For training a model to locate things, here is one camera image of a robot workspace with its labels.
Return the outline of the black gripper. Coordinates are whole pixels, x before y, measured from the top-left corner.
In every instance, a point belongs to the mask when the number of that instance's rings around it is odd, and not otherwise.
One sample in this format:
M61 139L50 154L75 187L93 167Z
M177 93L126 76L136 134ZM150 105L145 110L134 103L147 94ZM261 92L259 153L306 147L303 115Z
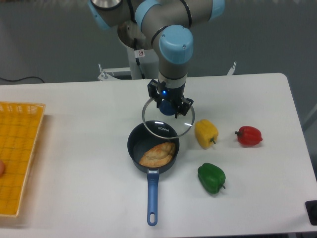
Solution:
M175 107L175 118L178 118L179 115L186 116L194 103L192 99L183 97L185 82L180 80L156 81L152 79L147 88L149 97L156 102L157 108L160 107L163 99Z

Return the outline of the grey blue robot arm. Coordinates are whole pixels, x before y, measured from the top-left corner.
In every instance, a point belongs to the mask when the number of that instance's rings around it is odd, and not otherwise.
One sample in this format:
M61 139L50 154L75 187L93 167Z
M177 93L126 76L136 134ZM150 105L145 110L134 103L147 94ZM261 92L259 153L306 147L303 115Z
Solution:
M158 56L158 80L148 84L149 97L165 115L185 116L193 100L183 95L194 52L190 28L221 16L223 0L90 0L98 24L105 28L136 23Z

